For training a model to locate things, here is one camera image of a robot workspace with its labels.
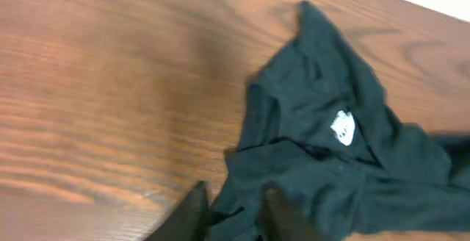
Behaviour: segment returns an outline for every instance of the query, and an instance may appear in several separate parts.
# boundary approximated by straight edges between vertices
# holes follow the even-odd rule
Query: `white logo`
[[[335,132],[335,137],[343,145],[350,145],[354,138],[355,122],[351,112],[344,113],[340,110],[330,128]]]

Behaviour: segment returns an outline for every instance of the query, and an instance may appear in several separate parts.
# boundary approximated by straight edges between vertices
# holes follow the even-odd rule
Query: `wooden surface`
[[[136,240],[196,180],[217,194],[245,82],[292,37],[299,1],[0,0],[0,240]],[[468,24],[309,1],[401,119],[470,129]]]

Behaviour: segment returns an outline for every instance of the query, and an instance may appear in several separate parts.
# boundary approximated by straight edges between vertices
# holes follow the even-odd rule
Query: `dark green fabric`
[[[300,4],[299,35],[247,90],[238,153],[212,207],[214,241],[263,239],[261,192],[282,188],[330,240],[352,232],[470,230],[469,139],[431,137],[386,106],[372,69]],[[354,117],[350,145],[330,127]]]

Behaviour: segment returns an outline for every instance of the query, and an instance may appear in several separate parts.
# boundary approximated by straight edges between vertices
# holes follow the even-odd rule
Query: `wood grain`
[[[135,240],[198,179],[217,194],[245,82],[293,36],[299,1],[0,0],[0,240]],[[309,1],[401,119],[470,129],[468,24]],[[394,238],[418,236],[459,238]]]

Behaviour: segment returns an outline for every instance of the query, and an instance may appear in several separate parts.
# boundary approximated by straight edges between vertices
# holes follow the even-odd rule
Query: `wrinkled fabric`
[[[300,11],[299,35],[247,89],[211,238],[266,240],[257,224],[266,186],[283,189],[329,240],[470,230],[470,139],[401,123],[373,70],[337,29],[308,2]],[[332,129],[339,112],[353,117],[349,145]]]

